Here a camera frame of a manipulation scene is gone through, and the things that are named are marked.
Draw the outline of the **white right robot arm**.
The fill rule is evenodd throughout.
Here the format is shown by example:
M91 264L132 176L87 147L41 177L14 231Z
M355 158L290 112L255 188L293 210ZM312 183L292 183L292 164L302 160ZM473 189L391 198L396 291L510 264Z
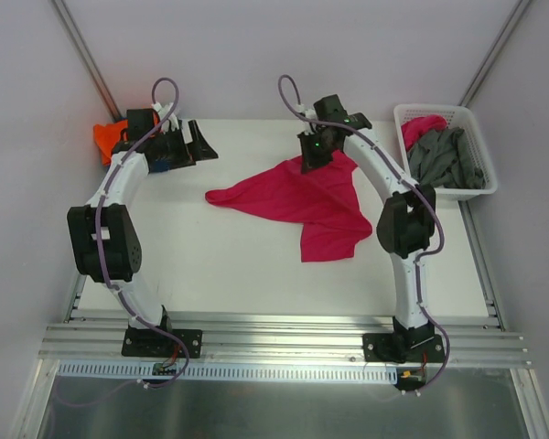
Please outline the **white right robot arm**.
M419 185L397 165L375 139L371 122L361 113L349 114L336 95L312 108L292 107L305 129L301 144L302 173L330 164L340 152L367 177L383 203L376 235L393 265L396 307L391 349L401 360L421 354L424 342L435 335L435 325L425 315L425 263L436 224L436 193Z

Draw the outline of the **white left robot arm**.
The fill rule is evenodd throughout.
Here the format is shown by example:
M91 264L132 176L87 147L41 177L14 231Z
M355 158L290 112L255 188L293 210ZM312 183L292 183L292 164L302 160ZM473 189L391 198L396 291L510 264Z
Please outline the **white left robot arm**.
M218 158L195 120L182 122L159 105L130 110L111 150L108 171L96 193L67 214L79 273L103 285L129 315L129 327L144 330L154 355L172 349L167 310L141 274L143 250L129 208L144 180Z

